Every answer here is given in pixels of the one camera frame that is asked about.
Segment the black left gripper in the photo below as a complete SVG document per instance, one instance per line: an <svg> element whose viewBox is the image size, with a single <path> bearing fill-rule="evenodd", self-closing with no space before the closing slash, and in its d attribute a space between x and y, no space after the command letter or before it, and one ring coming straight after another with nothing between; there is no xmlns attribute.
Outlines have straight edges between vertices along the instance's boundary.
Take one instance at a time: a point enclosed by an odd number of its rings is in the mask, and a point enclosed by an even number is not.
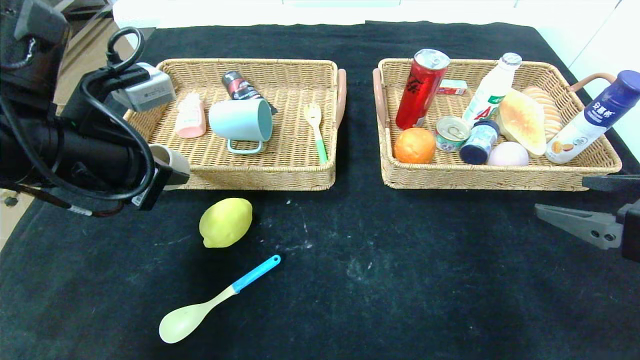
<svg viewBox="0 0 640 360"><path fill-rule="evenodd" d="M131 204L140 211L150 211L158 201L165 186L183 186L189 179L189 172L172 170L166 162L156 161L154 174L148 187L131 198Z"/></svg>

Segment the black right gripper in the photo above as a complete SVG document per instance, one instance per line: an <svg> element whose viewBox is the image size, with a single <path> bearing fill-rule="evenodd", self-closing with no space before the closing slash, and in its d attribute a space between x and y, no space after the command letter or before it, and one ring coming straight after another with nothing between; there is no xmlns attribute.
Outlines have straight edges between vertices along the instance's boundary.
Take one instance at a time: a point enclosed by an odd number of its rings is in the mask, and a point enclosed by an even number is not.
<svg viewBox="0 0 640 360"><path fill-rule="evenodd" d="M617 174L582 178L582 186L600 192L636 191L639 174ZM542 203L534 205L538 219L566 231L599 249L621 246L621 255L640 262L640 199L626 203L617 214L577 210Z"/></svg>

